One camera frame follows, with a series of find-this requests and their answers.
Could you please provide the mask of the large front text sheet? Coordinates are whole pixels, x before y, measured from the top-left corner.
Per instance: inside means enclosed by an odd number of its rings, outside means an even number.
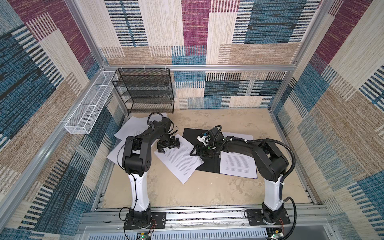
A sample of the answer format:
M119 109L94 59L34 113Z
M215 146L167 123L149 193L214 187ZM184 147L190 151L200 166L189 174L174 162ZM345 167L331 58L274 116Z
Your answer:
M253 157L238 153L220 154L220 174L257 179L257 167Z

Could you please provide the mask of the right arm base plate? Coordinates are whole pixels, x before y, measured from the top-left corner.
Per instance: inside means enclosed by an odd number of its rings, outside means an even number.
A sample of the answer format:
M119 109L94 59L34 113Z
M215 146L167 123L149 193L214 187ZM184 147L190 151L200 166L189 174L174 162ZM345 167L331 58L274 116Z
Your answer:
M291 224L286 209L281 207L276 211L269 209L247 209L244 212L250 226L266 226L266 225L289 225Z

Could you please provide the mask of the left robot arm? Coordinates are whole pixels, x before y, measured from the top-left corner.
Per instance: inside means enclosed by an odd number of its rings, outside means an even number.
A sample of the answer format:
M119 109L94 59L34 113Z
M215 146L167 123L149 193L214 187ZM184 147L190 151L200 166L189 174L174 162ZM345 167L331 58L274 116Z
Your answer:
M174 136L177 131L172 131L175 125L168 117L152 112L147 118L147 126L139 135L127 137L121 160L121 167L129 176L132 191L132 206L125 222L140 228L153 222L147 188L147 173L152 164L152 144L158 142L157 149L162 154L165 149L180 148L180 140Z

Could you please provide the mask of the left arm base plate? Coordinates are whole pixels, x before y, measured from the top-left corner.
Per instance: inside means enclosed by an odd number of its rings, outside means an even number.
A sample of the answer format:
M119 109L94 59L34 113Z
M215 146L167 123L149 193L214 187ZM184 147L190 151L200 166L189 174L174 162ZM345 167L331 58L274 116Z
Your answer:
M128 213L124 221L124 230L149 230L150 228L164 229L166 226L166 212L137 212Z

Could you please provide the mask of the orange black file folder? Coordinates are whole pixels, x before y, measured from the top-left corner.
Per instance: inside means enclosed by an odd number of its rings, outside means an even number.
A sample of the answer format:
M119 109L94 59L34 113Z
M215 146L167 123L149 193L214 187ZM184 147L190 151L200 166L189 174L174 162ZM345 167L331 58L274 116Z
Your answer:
M223 174L229 176L257 179L256 164L253 163L253 159L248 156L240 156L240 154L225 153L224 164L221 164L220 155L209 156L207 153L211 153L211 149L206 149L206 146L198 140L198 137L205 134L206 130L185 128L183 132L183 138L189 141L196 148L192 151L193 154L198 156L204 162L197 170L215 174Z

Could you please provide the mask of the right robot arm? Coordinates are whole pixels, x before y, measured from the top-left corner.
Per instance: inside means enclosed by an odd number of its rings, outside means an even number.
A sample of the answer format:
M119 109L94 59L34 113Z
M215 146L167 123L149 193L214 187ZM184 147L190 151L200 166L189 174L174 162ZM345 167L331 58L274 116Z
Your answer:
M252 157L256 168L265 179L265 199L261 216L267 225L272 225L284 213L283 185L296 166L292 149L273 139L246 140L235 136L225 137L218 125L198 135L198 143L190 152L191 157L214 158L222 152Z

